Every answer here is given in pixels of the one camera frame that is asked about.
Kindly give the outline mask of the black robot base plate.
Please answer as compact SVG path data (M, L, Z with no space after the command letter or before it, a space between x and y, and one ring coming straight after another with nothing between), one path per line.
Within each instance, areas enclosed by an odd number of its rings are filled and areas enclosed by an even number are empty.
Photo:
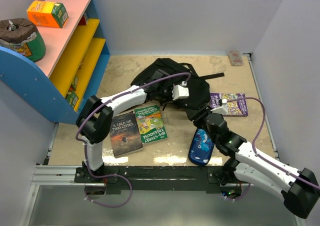
M105 166L106 174L118 176L89 179L76 168L74 182L84 184L90 194L119 195L121 191L203 191L237 198L248 185L221 166Z

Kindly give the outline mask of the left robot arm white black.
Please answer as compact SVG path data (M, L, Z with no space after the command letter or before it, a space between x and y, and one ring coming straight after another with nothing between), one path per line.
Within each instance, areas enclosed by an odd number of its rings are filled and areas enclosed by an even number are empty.
M78 130L75 139L84 146L84 160L82 168L85 175L92 182L99 182L103 178L118 176L106 174L102 158L103 140L108 136L112 127L112 119L119 113L134 106L142 105L151 94L156 96L169 94L170 99L175 78L183 73L167 75L157 70L156 78L143 79L141 83L134 83L129 89L109 97L98 98L91 96L80 112L76 126Z

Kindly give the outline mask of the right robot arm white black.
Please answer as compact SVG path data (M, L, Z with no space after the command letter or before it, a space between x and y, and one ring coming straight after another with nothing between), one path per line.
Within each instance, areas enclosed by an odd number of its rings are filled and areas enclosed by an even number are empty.
M320 186L313 171L286 165L255 148L252 142L231 131L222 114L207 104L187 110L188 119L204 130L220 153L229 160L223 178L230 183L244 181L280 198L295 216L307 219L320 198Z

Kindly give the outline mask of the purple colourful book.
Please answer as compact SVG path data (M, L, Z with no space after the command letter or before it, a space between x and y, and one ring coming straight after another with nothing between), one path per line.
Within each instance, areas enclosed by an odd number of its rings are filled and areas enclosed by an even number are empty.
M210 105L212 109L219 108L219 101L222 99L226 99L227 101L236 100L240 98L245 98L246 95L244 93L210 93ZM248 116L248 108L245 100L238 100L233 102L228 102L228 111L218 110L218 113L221 113L224 116Z

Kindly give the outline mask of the dark tale book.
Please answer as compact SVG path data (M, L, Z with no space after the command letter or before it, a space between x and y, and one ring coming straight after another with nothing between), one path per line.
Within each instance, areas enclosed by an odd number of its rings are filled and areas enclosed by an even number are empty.
M115 158L143 149L137 120L132 111L112 119L109 135Z

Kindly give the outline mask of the black student backpack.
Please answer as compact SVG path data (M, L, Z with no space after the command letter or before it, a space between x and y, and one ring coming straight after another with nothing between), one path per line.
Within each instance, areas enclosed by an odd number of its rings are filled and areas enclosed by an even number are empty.
M150 66L138 74L131 82L131 86L142 86L154 80L174 75L177 73L190 73L190 78L187 80L186 87L189 90L189 97L176 101L158 101L160 105L172 103L177 108L182 109L197 109L210 102L210 85L207 83L209 79L224 77L224 73L216 73L205 76L198 76L194 67L189 63L178 63L170 58L158 58ZM176 76L161 82L172 83L173 85L181 84L186 80L187 76ZM150 101L150 87L144 91L147 93L147 101Z

